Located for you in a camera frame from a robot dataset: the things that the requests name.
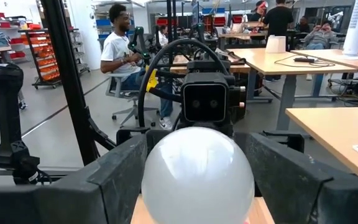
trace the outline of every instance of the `man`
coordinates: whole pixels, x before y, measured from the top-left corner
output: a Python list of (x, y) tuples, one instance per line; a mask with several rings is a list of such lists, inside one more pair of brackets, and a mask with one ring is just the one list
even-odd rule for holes
[(302, 18), (299, 20), (298, 30), (299, 32), (310, 33), (310, 26), (308, 24), (308, 19), (305, 16), (302, 16)]
[[(264, 24), (268, 25), (267, 38), (270, 35), (287, 36), (287, 28), (293, 22), (291, 9), (285, 6), (285, 0), (276, 0), (277, 6), (266, 13)], [(267, 82), (278, 81), (281, 75), (268, 75)]]
[(164, 47), (168, 44), (168, 38), (166, 36), (167, 33), (168, 33), (168, 27), (166, 25), (161, 25), (160, 33), (158, 35), (161, 47)]
[[(305, 37), (307, 50), (328, 49), (329, 43), (336, 41), (334, 32), (331, 30), (331, 21), (323, 22), (323, 26), (315, 26), (313, 31)], [(311, 74), (307, 74), (306, 80), (313, 79)]]
[[(145, 70), (136, 65), (136, 62), (141, 59), (140, 54), (133, 54), (128, 49), (129, 39), (125, 33), (131, 24), (129, 14), (125, 6), (114, 4), (109, 10), (109, 16), (110, 21), (114, 24), (114, 32), (104, 41), (100, 69), (103, 73), (128, 74), (123, 79), (121, 88), (123, 90), (139, 90)], [(160, 90), (172, 93), (172, 86), (161, 85)], [(165, 130), (172, 129), (171, 113), (172, 102), (161, 99), (160, 126)]]
[[(266, 4), (265, 1), (258, 1), (256, 3), (255, 13), (249, 19), (250, 22), (262, 22), (265, 11), (266, 11)], [(253, 44), (259, 44), (262, 40), (265, 40), (265, 37), (251, 37), (251, 42)]]

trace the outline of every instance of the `black pole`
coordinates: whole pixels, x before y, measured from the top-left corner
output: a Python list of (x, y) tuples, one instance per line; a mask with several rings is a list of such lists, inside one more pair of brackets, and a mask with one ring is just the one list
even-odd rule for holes
[(49, 26), (48, 31), (55, 51), (60, 78), (62, 79), (68, 110), (73, 120), (82, 160), (84, 165), (87, 165), (96, 160), (98, 149), (88, 122), (89, 111), (76, 68), (62, 0), (41, 0), (41, 3), (44, 7), (45, 20), (48, 24), (53, 24), (53, 26)]
[(177, 19), (177, 2), (176, 0), (172, 0), (172, 14), (173, 14), (173, 39), (174, 40), (177, 40), (178, 39), (178, 31), (177, 31), (177, 28), (178, 28), (178, 19)]
[[(167, 0), (167, 14), (168, 14), (168, 42), (172, 42), (172, 11), (171, 11), (171, 0)], [(172, 51), (169, 52), (169, 64), (173, 64)]]

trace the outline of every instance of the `gray floor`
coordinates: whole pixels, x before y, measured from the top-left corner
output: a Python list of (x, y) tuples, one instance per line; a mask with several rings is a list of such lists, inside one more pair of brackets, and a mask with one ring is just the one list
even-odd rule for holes
[[(29, 64), (22, 64), (24, 69), (25, 80), (22, 88), (23, 94), (29, 107), (21, 111), (22, 132), (34, 127), (45, 118), (54, 114), (63, 108), (67, 103), (64, 97), (63, 88), (59, 86), (57, 89), (40, 88), (36, 90), (31, 86), (34, 82), (35, 69), (30, 68)], [(91, 74), (85, 73), (81, 77), (84, 92), (93, 89), (106, 79), (106, 76), (99, 71), (93, 71)], [(278, 83), (267, 83), (271, 89), (280, 92), (282, 90), (283, 78)], [(115, 140), (116, 131), (119, 129), (119, 120), (123, 116), (118, 117), (118, 121), (111, 120), (111, 113), (131, 107), (131, 103), (126, 100), (117, 99), (106, 96), (106, 88), (108, 82), (95, 88), (85, 96), (85, 100), (91, 110), (91, 115), (101, 130), (108, 134), (111, 139)], [(312, 83), (305, 80), (305, 76), (298, 77), (297, 95), (305, 95), (310, 93)], [(273, 100), (268, 103), (253, 103), (247, 105), (247, 114), (245, 119), (239, 121), (235, 125), (235, 129), (245, 132), (259, 132), (262, 130), (274, 130), (277, 122), (278, 107), (280, 102)], [(148, 96), (146, 99), (147, 106), (159, 106), (158, 98)], [(296, 100), (295, 107), (337, 107), (343, 106), (343, 103), (333, 103), (327, 99), (320, 100)], [(178, 105), (175, 105), (173, 117), (178, 113)], [(150, 116), (157, 120), (154, 112), (150, 112)], [(127, 126), (135, 126), (135, 119), (132, 118)], [(291, 123), (291, 130), (301, 130), (296, 124)], [(37, 129), (28, 133), (24, 138), (24, 142), (30, 150), (32, 156), (41, 158), (42, 167), (82, 167), (80, 152), (74, 134), (73, 125), (70, 114), (67, 109), (54, 116), (52, 119), (43, 123)], [(99, 147), (101, 153), (106, 150)], [(306, 141), (306, 153), (315, 159), (330, 164), (338, 169), (347, 170), (339, 161), (337, 161), (328, 151), (322, 148), (316, 141)], [(10, 177), (0, 177), (1, 184), (12, 184)]]

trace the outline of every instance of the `white balloon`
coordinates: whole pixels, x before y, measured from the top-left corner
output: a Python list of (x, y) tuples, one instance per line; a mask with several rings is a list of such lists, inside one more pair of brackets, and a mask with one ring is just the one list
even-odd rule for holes
[(243, 224), (254, 176), (232, 139), (209, 128), (183, 128), (151, 151), (142, 196), (158, 224)]

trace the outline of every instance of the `white cylinder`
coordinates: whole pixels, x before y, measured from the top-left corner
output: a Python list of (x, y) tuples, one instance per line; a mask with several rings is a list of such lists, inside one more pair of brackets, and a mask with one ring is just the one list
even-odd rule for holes
[(347, 56), (357, 56), (358, 54), (358, 0), (354, 3), (351, 21), (343, 45), (343, 54)]

